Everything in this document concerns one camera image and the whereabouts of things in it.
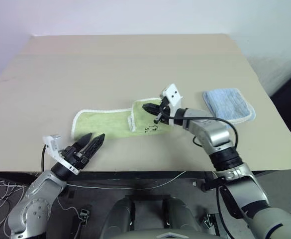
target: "table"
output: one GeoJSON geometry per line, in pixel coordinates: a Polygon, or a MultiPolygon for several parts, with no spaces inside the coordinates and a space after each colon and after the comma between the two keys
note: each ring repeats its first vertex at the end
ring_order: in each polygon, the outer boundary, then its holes
{"type": "MultiPolygon", "coordinates": [[[[203,91],[236,87],[256,111],[237,125],[251,170],[291,169],[291,133],[236,44],[224,34],[32,37],[0,76],[0,172],[40,171],[42,136],[72,143],[82,109],[129,108],[175,83],[183,107],[205,109],[203,91]]],[[[46,156],[46,168],[54,163],[46,156]]],[[[211,171],[192,135],[105,139],[84,171],[211,171]]]]}

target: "green cloth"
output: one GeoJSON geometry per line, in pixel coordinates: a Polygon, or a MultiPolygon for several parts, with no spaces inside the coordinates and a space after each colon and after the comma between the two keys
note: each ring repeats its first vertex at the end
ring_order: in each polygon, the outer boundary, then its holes
{"type": "Polygon", "coordinates": [[[82,110],[77,113],[72,125],[74,140],[92,132],[94,135],[105,133],[106,138],[121,138],[138,135],[154,135],[165,133],[170,126],[154,124],[154,115],[147,113],[142,105],[145,103],[159,104],[160,99],[135,101],[132,108],[113,111],[82,110]]]}

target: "blue towel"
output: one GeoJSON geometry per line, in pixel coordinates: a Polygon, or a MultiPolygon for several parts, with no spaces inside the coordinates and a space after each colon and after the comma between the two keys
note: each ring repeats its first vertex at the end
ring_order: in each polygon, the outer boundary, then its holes
{"type": "Polygon", "coordinates": [[[253,120],[254,108],[236,88],[215,89],[203,92],[203,98],[211,113],[233,124],[253,120]]]}

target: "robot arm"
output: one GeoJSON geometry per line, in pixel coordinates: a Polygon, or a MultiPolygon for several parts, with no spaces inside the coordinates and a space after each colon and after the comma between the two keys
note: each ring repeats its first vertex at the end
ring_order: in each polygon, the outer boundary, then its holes
{"type": "Polygon", "coordinates": [[[59,150],[59,136],[44,137],[48,154],[58,162],[51,170],[40,174],[12,209],[8,218],[11,239],[46,238],[52,204],[66,187],[66,180],[73,174],[77,175],[103,144],[104,134],[89,143],[91,135],[83,136],[64,150],[59,150]]]}
{"type": "Polygon", "coordinates": [[[206,187],[220,189],[231,216],[244,219],[255,238],[291,239],[291,215],[270,207],[264,190],[229,139],[226,126],[206,111],[182,109],[182,97],[174,84],[165,88],[160,97],[159,106],[149,103],[143,109],[157,116],[154,123],[180,125],[197,137],[218,177],[206,187]]]}

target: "white wall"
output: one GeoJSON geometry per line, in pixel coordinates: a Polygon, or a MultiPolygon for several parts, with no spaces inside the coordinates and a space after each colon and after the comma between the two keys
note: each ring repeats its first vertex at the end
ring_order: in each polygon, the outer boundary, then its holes
{"type": "Polygon", "coordinates": [[[291,0],[0,0],[0,72],[30,35],[227,33],[271,95],[291,76],[291,0]]]}

